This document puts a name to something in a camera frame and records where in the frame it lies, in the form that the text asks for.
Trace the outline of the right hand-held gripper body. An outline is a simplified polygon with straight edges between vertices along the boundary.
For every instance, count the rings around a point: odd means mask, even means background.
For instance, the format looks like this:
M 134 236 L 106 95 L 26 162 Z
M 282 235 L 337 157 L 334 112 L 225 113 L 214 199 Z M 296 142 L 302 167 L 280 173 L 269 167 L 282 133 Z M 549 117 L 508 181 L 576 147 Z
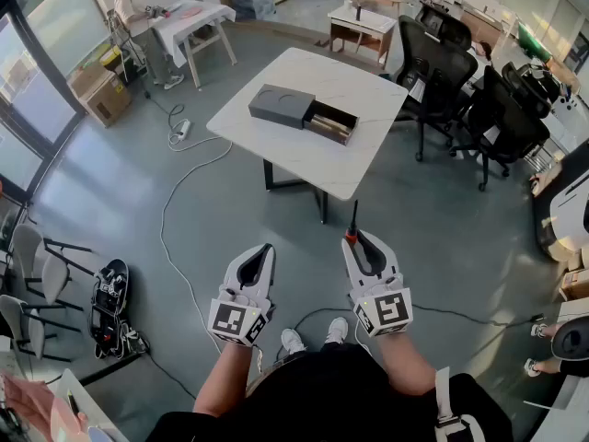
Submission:
M 404 332 L 413 322 L 410 290 L 394 273 L 375 285 L 355 286 L 352 311 L 369 337 Z

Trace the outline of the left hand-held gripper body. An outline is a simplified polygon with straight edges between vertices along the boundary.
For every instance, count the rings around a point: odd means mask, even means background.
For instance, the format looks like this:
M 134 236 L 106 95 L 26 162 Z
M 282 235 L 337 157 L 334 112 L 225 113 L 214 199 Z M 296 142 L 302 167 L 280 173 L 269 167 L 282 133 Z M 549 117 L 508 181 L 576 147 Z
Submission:
M 240 289 L 221 285 L 212 300 L 207 330 L 228 343 L 252 347 L 271 321 L 275 306 L 269 286 Z

